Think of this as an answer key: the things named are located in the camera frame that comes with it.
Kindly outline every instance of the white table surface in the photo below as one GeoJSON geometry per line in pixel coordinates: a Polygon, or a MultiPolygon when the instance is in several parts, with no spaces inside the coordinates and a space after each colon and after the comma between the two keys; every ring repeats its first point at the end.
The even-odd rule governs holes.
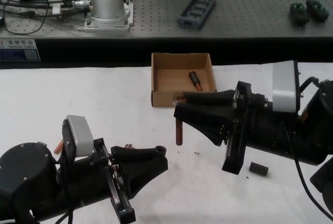
{"type": "MultiPolygon", "coordinates": [[[[312,75],[333,80],[333,64],[301,63],[299,69],[301,83],[312,75]]],[[[235,89],[241,80],[272,99],[271,64],[214,67],[214,75],[219,91],[235,89]]],[[[85,116],[94,138],[103,137],[108,149],[127,143],[167,148],[169,170],[131,200],[138,224],[330,223],[305,194],[294,161],[247,148],[239,175],[229,174],[221,170],[225,146],[214,146],[186,124],[184,144],[176,146],[173,109],[150,105],[148,67],[0,70],[0,81],[0,154],[24,142],[45,142],[53,150],[68,114],[85,116]],[[269,167],[268,176],[250,173],[251,162],[269,167]]],[[[313,85],[306,89],[301,110],[315,91],[313,85]]],[[[309,181],[318,167],[301,167],[324,206],[309,181]]],[[[74,223],[117,224],[118,219],[104,200],[76,210],[74,223]]]]}

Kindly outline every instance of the open cardboard box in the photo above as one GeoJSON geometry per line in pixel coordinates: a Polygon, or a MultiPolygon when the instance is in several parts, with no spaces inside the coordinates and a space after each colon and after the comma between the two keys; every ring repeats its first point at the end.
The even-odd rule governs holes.
{"type": "Polygon", "coordinates": [[[216,92],[209,54],[153,53],[151,55],[151,105],[173,107],[173,95],[179,91],[216,92]],[[193,85],[188,76],[190,71],[197,73],[202,91],[197,91],[193,85]]]}

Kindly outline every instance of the copper pin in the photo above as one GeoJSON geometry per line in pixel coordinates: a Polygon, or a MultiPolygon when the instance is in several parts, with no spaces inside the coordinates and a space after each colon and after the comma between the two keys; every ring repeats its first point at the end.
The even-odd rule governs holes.
{"type": "Polygon", "coordinates": [[[198,89],[198,91],[202,91],[201,85],[196,83],[196,88],[198,89]]]}
{"type": "Polygon", "coordinates": [[[55,148],[54,153],[55,154],[60,154],[62,152],[62,149],[63,149],[63,140],[60,141],[58,146],[55,148]]]}
{"type": "Polygon", "coordinates": [[[176,144],[181,146],[183,144],[183,121],[176,119],[176,144]]]}

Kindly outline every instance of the small black cylinder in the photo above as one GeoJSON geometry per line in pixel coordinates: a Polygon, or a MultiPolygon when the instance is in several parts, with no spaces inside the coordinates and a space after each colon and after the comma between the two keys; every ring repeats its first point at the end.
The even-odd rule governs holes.
{"type": "Polygon", "coordinates": [[[260,165],[258,163],[251,162],[249,171],[256,173],[261,176],[267,176],[268,167],[260,165]]]}
{"type": "Polygon", "coordinates": [[[320,86],[301,116],[301,135],[312,145],[333,149],[333,82],[320,86]]]}
{"type": "Polygon", "coordinates": [[[200,80],[197,76],[197,73],[195,71],[190,71],[188,73],[189,78],[191,79],[192,83],[196,85],[197,83],[200,84],[200,80]]]}

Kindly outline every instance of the black plastic housing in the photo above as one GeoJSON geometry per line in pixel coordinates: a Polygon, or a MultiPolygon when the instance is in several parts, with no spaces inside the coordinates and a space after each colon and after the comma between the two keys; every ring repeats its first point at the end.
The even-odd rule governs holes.
{"type": "Polygon", "coordinates": [[[307,143],[333,150],[333,82],[323,83],[301,116],[301,136],[307,143]]]}
{"type": "Polygon", "coordinates": [[[23,143],[3,154],[0,166],[0,217],[13,213],[18,223],[35,223],[29,211],[58,190],[51,152],[41,143],[23,143]]]}

